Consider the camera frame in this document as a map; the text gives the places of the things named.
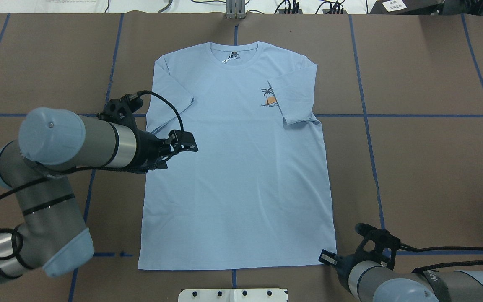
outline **palm tree graphic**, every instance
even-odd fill
[[[277,99],[275,98],[275,94],[273,93],[273,89],[271,87],[268,89],[262,88],[262,93],[264,93],[264,97],[266,98],[266,105],[277,103]]]

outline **shirt sleeve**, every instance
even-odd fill
[[[318,122],[312,113],[316,68],[305,57],[300,69],[268,80],[286,124]]]
[[[154,63],[153,92],[169,101],[182,114],[191,104],[193,96],[171,74],[164,57]],[[146,130],[156,133],[176,115],[172,109],[161,100],[152,96],[150,107],[146,113]]]

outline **t-shirt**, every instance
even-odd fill
[[[155,62],[153,91],[199,151],[146,175],[140,269],[304,266],[336,252],[316,67],[264,42],[209,42]],[[155,98],[146,121],[160,138],[179,128]]]

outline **white bracket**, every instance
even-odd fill
[[[183,290],[178,302],[288,302],[287,289]]]
[[[226,0],[227,19],[245,19],[245,0]]]

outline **crew neckline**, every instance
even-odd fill
[[[208,53],[208,56],[210,59],[217,65],[218,67],[222,69],[230,69],[230,70],[236,70],[236,69],[244,69],[252,65],[258,57],[260,57],[260,54],[262,52],[262,42],[257,41],[251,44],[245,44],[245,45],[222,45],[222,44],[216,44],[213,42],[208,42],[205,44],[206,47],[206,52]],[[256,49],[257,52],[253,55],[249,61],[240,64],[240,65],[228,65],[221,63],[212,53],[212,49],[219,50],[219,51],[227,51],[227,52],[241,52],[244,50],[252,50]]]

